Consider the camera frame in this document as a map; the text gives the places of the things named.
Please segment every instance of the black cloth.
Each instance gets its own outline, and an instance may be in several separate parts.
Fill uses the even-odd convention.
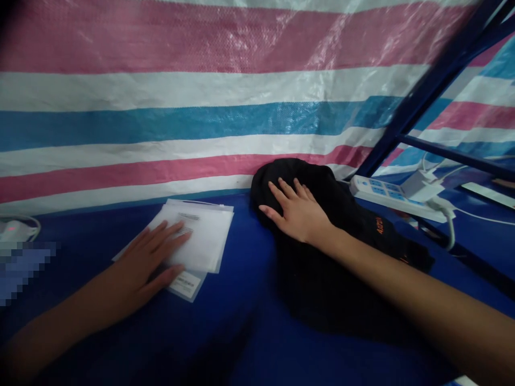
[[[278,186],[279,177],[292,187],[297,177],[335,226],[368,245],[423,272],[429,272],[434,259],[426,248],[399,235],[391,222],[359,206],[349,187],[336,181],[327,166],[294,158],[276,160],[255,174],[251,206],[274,235],[279,289],[290,313],[323,332],[399,346],[419,340],[410,323],[374,290],[327,255],[285,235],[259,210],[259,205],[268,205],[282,214],[268,187],[268,181]]]

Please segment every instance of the person's left hand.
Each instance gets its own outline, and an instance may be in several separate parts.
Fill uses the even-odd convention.
[[[167,222],[163,221],[152,232],[145,229],[119,260],[63,302],[62,306],[73,308],[73,314],[79,316],[77,322],[86,335],[131,315],[184,270],[182,265],[172,266],[148,282],[163,260],[191,236],[186,233],[171,239],[183,223],[166,226]]]

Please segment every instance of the pink stripe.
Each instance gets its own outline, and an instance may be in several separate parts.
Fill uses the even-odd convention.
[[[393,152],[390,153],[390,155],[385,159],[381,166],[390,166],[392,162],[402,154],[403,151],[404,149],[397,147]]]
[[[514,129],[515,108],[452,102],[428,129],[439,130],[443,127],[457,130],[471,130],[476,127]]]
[[[151,185],[212,176],[253,175],[264,164],[278,158],[296,157],[317,165],[358,167],[370,147],[338,146],[328,155],[221,155],[218,157],[137,162],[0,178],[0,203],[81,190],[131,185]]]
[[[469,67],[484,67],[488,63],[492,61],[494,56],[497,55],[497,53],[501,50],[501,48],[504,47],[506,43],[508,43],[508,40],[510,40],[512,37],[515,36],[515,33],[512,33],[510,36],[507,36],[503,40],[501,40],[496,45],[490,47],[485,52],[483,52],[481,55],[476,57],[469,65]]]
[[[433,2],[354,14],[159,1],[26,3],[2,46],[1,71],[264,73],[427,64],[474,10]]]

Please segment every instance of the finger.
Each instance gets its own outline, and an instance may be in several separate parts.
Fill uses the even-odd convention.
[[[288,198],[271,181],[268,181],[268,187],[270,188],[270,191],[272,192],[276,200],[280,203],[281,207],[284,209],[284,206],[288,204]]]
[[[313,194],[311,193],[311,191],[307,188],[306,185],[302,185],[304,190],[306,191],[306,194],[307,194],[307,198],[309,198],[311,201],[314,201],[314,202],[317,202],[317,200],[315,200],[315,198],[313,197]]]
[[[272,220],[275,225],[281,229],[281,226],[286,221],[284,217],[282,217],[279,213],[277,213],[274,209],[272,209],[270,206],[266,205],[260,205],[259,210],[263,212],[270,220]]]
[[[149,234],[149,232],[150,229],[148,229],[148,227],[143,229],[143,231],[139,235],[137,235],[134,240],[131,241],[125,252],[122,254],[122,256],[120,256],[119,260],[123,259],[129,253],[134,251],[143,242],[143,239]]]
[[[300,182],[297,178],[293,179],[293,183],[294,183],[295,189],[297,191],[297,196],[299,196],[300,198],[308,198],[306,191],[304,190],[304,188],[302,187],[302,185],[300,184]]]
[[[155,227],[147,236],[142,240],[140,247],[145,247],[149,242],[153,240],[153,238],[161,232],[163,229],[166,228],[168,225],[168,221],[164,220],[161,224],[159,224],[157,227]]]
[[[152,299],[163,288],[168,287],[184,271],[184,265],[172,265],[141,290],[143,304]]]
[[[283,190],[284,194],[289,199],[298,198],[297,193],[293,190],[291,186],[289,186],[281,177],[279,177],[279,186]]]
[[[154,253],[157,248],[171,235],[177,233],[184,226],[184,222],[180,221],[177,224],[172,225],[170,228],[162,229],[156,236],[148,243],[145,247],[148,252]]]
[[[181,245],[186,243],[192,236],[191,232],[180,235],[179,237],[164,242],[152,256],[151,271],[156,269],[159,264],[170,257]]]

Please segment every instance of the white plug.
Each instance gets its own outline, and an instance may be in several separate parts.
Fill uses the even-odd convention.
[[[432,171],[417,170],[401,185],[407,198],[414,201],[426,202],[435,197],[445,188],[443,180],[439,180]]]
[[[38,230],[17,220],[9,221],[3,228],[0,241],[27,241]]]
[[[456,207],[449,200],[436,196],[430,199],[427,204],[430,208],[442,212],[448,218],[456,218],[454,214]]]

